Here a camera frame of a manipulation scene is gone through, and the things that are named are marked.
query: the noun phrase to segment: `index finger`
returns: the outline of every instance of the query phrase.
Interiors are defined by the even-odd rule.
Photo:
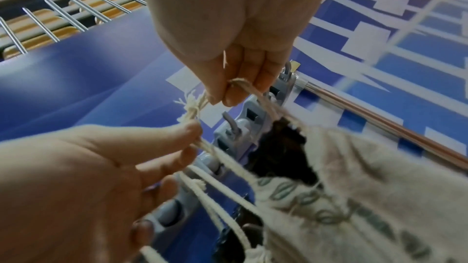
[[[183,150],[202,132],[196,120],[166,128],[82,126],[66,131],[70,142],[118,165],[137,165]]]

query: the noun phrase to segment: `blue surface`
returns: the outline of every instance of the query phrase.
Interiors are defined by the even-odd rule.
[[[403,21],[411,20],[416,15],[410,10],[406,10],[402,16],[375,10],[374,0],[351,1],[379,12],[382,16],[392,16]],[[424,9],[430,1],[409,0],[409,5]],[[457,3],[442,0],[433,12],[461,19],[462,13],[468,11],[468,0],[458,0]],[[325,0],[315,17],[350,31],[354,31],[359,22],[366,22],[389,30],[390,37],[397,32],[397,28],[383,25],[382,18],[372,19],[334,0]],[[406,35],[398,46],[457,69],[466,67],[468,38],[462,36],[459,25],[434,16],[426,16],[420,25],[450,33],[458,41],[413,32]],[[336,55],[361,61],[358,57],[342,52],[348,40],[346,36],[309,24],[301,37]],[[330,86],[343,80],[342,75],[330,71],[296,48],[291,58],[301,63],[299,71]],[[154,34],[146,9],[6,61],[0,64],[0,140],[88,123],[146,127],[175,124],[183,109],[173,101],[183,97],[183,92],[166,79],[182,67]],[[376,69],[463,104],[467,103],[463,79],[434,70],[423,63],[388,55],[376,65]],[[409,94],[401,90],[399,85],[371,79],[387,91],[362,82],[354,82],[343,90],[401,118],[405,127],[418,133],[424,133],[426,127],[431,127],[468,144],[466,116]],[[201,86],[197,86],[196,91],[199,93]],[[301,92],[294,102],[312,111],[317,101],[317,96]],[[240,107],[230,110],[233,117],[239,112]],[[221,122],[212,128],[204,125],[203,136],[212,140],[213,131]],[[337,125],[362,132],[366,121],[345,111]],[[420,147],[404,140],[398,142],[398,148],[417,156],[423,152]],[[245,183],[234,176],[228,176],[225,182],[241,194],[248,191]],[[211,193],[228,211],[232,210],[232,202],[217,192]],[[214,226],[200,210],[164,256],[171,262],[210,262],[216,237]]]

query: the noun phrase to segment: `metal rack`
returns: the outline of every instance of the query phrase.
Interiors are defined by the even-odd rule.
[[[14,1],[13,6],[0,3],[2,59],[60,42],[146,6],[144,0]]]

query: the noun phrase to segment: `brown rod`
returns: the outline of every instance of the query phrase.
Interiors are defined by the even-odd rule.
[[[426,151],[433,153],[434,155],[448,161],[449,163],[453,164],[454,166],[468,170],[468,158],[464,155],[453,151],[431,139],[428,139],[420,134],[417,134],[407,128],[388,120],[375,112],[372,112],[366,108],[363,108],[345,98],[342,98],[330,91],[327,91],[315,84],[307,82],[305,90],[316,94],[321,99],[343,109],[347,109],[363,118],[365,118],[370,123],[378,126],[379,128],[397,136],[400,138],[407,139]]]

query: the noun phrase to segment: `skin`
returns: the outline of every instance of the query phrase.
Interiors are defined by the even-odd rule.
[[[139,219],[177,193],[171,174],[193,162],[201,133],[197,122],[84,126],[2,143],[0,262],[132,258],[153,237]]]
[[[228,86],[249,80],[265,92],[321,0],[146,0],[155,28],[172,53],[200,78],[212,104],[246,97]]]

